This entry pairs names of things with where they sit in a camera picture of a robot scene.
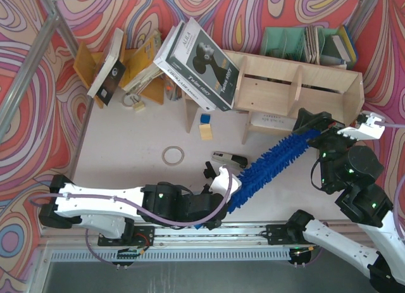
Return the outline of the blue microfiber duster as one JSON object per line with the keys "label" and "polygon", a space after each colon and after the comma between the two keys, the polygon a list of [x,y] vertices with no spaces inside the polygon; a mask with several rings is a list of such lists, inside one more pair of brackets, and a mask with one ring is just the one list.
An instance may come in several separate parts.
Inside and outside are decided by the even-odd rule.
{"label": "blue microfiber duster", "polygon": [[309,148],[309,140],[319,135],[320,131],[315,129],[303,134],[290,134],[251,163],[237,176],[241,187],[231,196],[228,212],[241,208],[257,191],[300,157]]}

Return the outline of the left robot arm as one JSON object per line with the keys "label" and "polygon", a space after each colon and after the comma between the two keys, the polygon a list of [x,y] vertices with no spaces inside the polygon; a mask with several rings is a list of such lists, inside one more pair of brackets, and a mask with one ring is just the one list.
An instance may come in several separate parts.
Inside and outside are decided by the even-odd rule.
{"label": "left robot arm", "polygon": [[239,187],[240,182],[224,168],[199,194],[168,182],[130,189],[86,188],[56,175],[47,194],[50,200],[40,207],[39,220],[45,227],[78,226],[126,241],[134,223],[141,220],[176,230],[211,230],[221,225],[231,195]]}

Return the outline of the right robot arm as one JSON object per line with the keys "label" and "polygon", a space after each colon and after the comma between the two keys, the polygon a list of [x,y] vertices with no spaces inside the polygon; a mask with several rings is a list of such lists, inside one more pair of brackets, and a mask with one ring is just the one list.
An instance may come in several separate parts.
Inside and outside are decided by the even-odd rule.
{"label": "right robot arm", "polygon": [[368,146],[359,140],[381,138],[385,118],[374,112],[360,113],[353,126],[334,120],[330,113],[312,114],[300,108],[293,131],[311,130],[319,136],[308,141],[319,151],[321,185],[328,195],[340,192],[335,203],[373,242],[367,248],[327,228],[313,215],[296,211],[286,223],[287,236],[294,243],[316,244],[343,259],[367,277],[377,292],[404,292],[404,235],[392,202],[376,181],[384,167]]}

